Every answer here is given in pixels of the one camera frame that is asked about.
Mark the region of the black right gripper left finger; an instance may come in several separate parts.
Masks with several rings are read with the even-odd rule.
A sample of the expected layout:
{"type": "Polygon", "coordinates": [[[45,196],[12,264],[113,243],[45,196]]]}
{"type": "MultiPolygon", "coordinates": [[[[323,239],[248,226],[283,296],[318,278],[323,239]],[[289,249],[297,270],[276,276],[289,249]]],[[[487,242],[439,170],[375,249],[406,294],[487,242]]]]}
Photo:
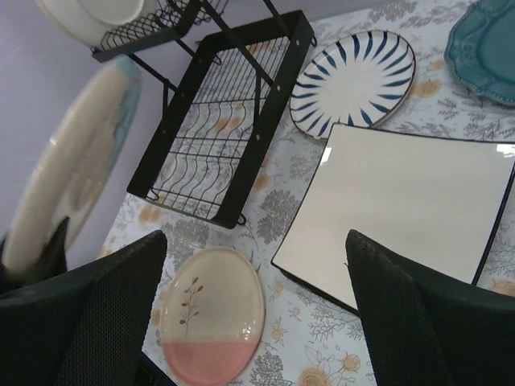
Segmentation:
{"type": "Polygon", "coordinates": [[[131,385],[167,255],[154,231],[56,277],[1,292],[3,385],[131,385]]]}

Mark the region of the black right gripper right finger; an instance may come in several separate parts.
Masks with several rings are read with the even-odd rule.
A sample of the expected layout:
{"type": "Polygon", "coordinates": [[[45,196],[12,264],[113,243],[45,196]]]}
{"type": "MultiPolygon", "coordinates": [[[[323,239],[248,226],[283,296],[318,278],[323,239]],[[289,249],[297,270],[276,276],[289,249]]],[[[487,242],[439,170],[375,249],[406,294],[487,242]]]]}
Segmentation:
{"type": "Polygon", "coordinates": [[[514,299],[351,230],[348,271],[379,385],[512,385],[514,299]]]}

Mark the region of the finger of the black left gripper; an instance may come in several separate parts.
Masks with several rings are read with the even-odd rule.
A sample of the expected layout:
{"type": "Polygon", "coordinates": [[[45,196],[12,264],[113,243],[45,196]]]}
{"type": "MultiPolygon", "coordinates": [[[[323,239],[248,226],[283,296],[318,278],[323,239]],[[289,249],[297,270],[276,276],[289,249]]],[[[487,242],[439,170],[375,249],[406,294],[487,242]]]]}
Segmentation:
{"type": "Polygon", "coordinates": [[[38,260],[23,274],[8,273],[6,266],[1,262],[1,296],[33,285],[40,281],[66,273],[67,262],[65,253],[65,241],[68,232],[69,217],[66,216],[53,233],[52,238],[44,246],[38,260]]]}

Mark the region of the cream blue leaf plate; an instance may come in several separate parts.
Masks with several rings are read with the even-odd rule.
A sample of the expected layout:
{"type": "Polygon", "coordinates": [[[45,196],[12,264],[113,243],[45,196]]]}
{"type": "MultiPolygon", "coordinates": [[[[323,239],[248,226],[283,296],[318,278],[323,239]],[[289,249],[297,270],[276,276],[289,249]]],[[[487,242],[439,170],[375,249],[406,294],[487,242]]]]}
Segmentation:
{"type": "Polygon", "coordinates": [[[108,181],[134,121],[142,74],[128,56],[105,64],[70,105],[27,182],[2,251],[9,273],[40,258],[63,220],[64,247],[80,234],[108,181]]]}

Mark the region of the pink round plate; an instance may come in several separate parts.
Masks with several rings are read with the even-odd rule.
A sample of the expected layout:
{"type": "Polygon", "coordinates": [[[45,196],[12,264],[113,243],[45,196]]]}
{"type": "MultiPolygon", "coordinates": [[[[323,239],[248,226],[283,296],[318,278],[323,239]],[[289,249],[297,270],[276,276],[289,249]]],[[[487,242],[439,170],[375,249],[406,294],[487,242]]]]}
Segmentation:
{"type": "Polygon", "coordinates": [[[177,270],[163,296],[160,337],[171,374],[183,385],[226,385],[260,343],[266,305],[249,258],[205,248],[177,270]]]}

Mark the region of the cream square plate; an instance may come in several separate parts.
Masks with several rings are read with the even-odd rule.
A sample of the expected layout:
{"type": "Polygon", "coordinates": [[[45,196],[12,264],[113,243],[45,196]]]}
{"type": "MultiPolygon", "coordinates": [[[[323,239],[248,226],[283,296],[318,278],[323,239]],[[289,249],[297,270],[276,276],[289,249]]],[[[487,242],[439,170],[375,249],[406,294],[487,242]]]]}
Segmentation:
{"type": "Polygon", "coordinates": [[[514,146],[336,124],[272,264],[351,312],[345,241],[357,230],[470,283],[485,250],[514,146]]]}

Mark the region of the cream round plate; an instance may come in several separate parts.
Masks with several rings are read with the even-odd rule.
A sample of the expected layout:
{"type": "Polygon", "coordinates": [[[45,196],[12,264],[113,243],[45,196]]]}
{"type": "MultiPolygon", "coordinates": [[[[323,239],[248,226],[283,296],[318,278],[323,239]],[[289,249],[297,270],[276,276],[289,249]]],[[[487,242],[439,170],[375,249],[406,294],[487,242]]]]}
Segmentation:
{"type": "Polygon", "coordinates": [[[155,14],[166,2],[160,1],[76,1],[35,2],[63,32],[88,47],[98,45],[105,34],[117,27],[155,14]]]}

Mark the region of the white blue striped plate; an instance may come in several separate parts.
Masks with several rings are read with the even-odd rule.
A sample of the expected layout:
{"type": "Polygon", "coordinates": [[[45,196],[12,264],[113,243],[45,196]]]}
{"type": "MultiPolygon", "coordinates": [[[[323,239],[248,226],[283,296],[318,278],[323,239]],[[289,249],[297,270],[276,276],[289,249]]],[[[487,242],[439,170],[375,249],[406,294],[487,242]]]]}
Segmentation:
{"type": "Polygon", "coordinates": [[[392,31],[361,31],[325,47],[299,73],[290,97],[297,129],[316,139],[335,124],[371,128],[408,97],[416,57],[392,31]]]}

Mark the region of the teal scalloped plate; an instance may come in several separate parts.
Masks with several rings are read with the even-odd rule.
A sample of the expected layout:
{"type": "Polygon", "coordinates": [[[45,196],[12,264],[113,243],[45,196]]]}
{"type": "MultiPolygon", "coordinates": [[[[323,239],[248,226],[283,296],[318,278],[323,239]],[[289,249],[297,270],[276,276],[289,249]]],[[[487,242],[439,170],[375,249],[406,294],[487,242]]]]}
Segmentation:
{"type": "Polygon", "coordinates": [[[514,2],[477,1],[452,27],[444,52],[452,78],[476,95],[514,105],[514,2]]]}

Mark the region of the white black rimmed square plate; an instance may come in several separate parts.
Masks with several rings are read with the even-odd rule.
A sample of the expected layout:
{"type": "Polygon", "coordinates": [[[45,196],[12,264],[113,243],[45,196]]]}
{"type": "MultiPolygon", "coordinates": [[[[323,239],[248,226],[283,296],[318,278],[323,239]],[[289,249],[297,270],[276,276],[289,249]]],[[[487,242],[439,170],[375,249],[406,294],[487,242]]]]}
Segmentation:
{"type": "Polygon", "coordinates": [[[472,282],[471,282],[472,285],[477,285],[477,283],[478,283],[478,281],[480,279],[480,276],[481,276],[481,274],[483,272],[484,266],[485,266],[485,264],[487,262],[488,255],[489,255],[489,253],[492,250],[492,246],[493,246],[493,243],[494,243],[494,240],[495,240],[498,228],[500,227],[500,223],[501,223],[504,211],[505,211],[506,204],[507,204],[507,202],[509,200],[509,196],[510,196],[510,192],[512,190],[513,182],[514,182],[514,167],[512,167],[512,170],[510,172],[509,179],[508,179],[508,182],[507,182],[507,186],[506,186],[504,194],[502,196],[501,204],[500,204],[499,209],[497,211],[497,214],[496,214],[496,217],[495,217],[495,221],[493,223],[492,230],[491,230],[491,232],[489,234],[485,250],[484,250],[483,255],[482,255],[482,257],[480,259],[480,262],[478,264],[476,273],[475,273],[475,275],[474,275],[474,277],[472,279],[472,282]]]}

